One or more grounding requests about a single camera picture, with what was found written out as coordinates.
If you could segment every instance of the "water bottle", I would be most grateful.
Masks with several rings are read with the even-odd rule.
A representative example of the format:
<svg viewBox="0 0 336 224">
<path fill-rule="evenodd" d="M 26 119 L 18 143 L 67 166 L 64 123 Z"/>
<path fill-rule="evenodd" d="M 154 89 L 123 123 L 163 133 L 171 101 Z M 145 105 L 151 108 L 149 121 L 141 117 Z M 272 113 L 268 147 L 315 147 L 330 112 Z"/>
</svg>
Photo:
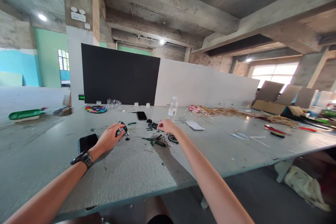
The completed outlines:
<svg viewBox="0 0 336 224">
<path fill-rule="evenodd" d="M 177 112 L 177 97 L 174 96 L 168 110 L 168 119 L 175 121 L 176 112 Z"/>
</svg>

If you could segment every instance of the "gray table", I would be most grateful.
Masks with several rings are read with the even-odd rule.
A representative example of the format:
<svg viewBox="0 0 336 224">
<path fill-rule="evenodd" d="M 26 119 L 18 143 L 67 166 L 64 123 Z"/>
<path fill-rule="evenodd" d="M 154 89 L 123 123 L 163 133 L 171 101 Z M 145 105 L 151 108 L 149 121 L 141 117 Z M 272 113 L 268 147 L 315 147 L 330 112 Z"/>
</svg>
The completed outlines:
<svg viewBox="0 0 336 224">
<path fill-rule="evenodd" d="M 128 127 L 130 141 L 122 138 L 106 158 L 87 172 L 64 203 L 57 221 L 195 185 L 180 145 L 152 147 L 141 137 L 150 137 L 153 131 L 147 131 L 147 123 L 129 113 L 145 111 L 148 118 L 159 122 L 167 117 L 168 109 L 130 105 L 123 108 L 124 112 L 108 110 L 104 114 L 88 113 L 82 108 L 10 157 L 0 160 L 0 222 L 70 166 L 70 160 L 78 154 L 79 138 L 92 133 L 99 136 L 120 120 L 126 124 L 137 122 Z M 206 118 L 185 109 L 178 108 L 176 119 L 184 117 L 196 121 L 205 130 L 195 131 L 181 122 L 178 122 L 179 126 L 222 177 L 336 146 L 336 137 L 329 134 L 292 131 L 277 125 L 276 128 L 292 134 L 280 139 L 271 136 L 264 129 L 265 122 L 258 119 Z M 255 138 L 259 142 L 231 136 L 235 130 L 249 137 L 259 137 Z"/>
</svg>

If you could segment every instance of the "paper sheet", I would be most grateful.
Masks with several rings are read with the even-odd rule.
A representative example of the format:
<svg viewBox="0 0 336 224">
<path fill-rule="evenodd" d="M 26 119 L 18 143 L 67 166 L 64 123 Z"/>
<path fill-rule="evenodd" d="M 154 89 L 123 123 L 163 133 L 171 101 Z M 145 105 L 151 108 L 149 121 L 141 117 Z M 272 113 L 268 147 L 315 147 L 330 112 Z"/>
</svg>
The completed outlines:
<svg viewBox="0 0 336 224">
<path fill-rule="evenodd" d="M 205 128 L 199 126 L 195 121 L 185 121 L 185 123 L 188 124 L 194 130 L 205 130 Z"/>
</svg>

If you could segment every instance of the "black smartphone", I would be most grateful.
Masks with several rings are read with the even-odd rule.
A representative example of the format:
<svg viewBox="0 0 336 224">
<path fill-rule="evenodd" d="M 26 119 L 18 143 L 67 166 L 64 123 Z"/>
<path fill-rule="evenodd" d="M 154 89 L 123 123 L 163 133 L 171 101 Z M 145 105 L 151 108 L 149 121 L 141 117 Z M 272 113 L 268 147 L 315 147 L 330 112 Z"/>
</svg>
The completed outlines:
<svg viewBox="0 0 336 224">
<path fill-rule="evenodd" d="M 140 121 L 147 120 L 147 116 L 146 116 L 145 112 L 138 111 L 136 114 L 138 116 L 138 120 L 140 120 Z"/>
<path fill-rule="evenodd" d="M 80 138 L 79 141 L 78 141 L 79 153 L 82 153 L 83 151 L 88 151 L 97 142 L 98 142 L 98 137 L 97 137 L 96 134 L 92 134 L 92 135 Z"/>
</svg>

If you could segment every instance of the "window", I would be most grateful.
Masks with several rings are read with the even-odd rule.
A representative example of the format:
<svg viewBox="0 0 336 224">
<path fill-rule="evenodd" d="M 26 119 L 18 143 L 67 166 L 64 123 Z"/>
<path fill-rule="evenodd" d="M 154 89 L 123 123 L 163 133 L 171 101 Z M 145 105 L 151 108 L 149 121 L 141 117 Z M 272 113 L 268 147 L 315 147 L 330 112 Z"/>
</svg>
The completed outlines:
<svg viewBox="0 0 336 224">
<path fill-rule="evenodd" d="M 70 71 L 69 54 L 67 51 L 58 50 L 58 62 L 60 70 Z"/>
<path fill-rule="evenodd" d="M 258 88 L 261 88 L 265 81 L 273 81 L 286 84 L 280 93 L 290 84 L 292 77 L 298 67 L 298 62 L 276 64 L 276 65 L 259 65 L 255 66 L 252 74 L 253 79 L 260 80 Z"/>
</svg>

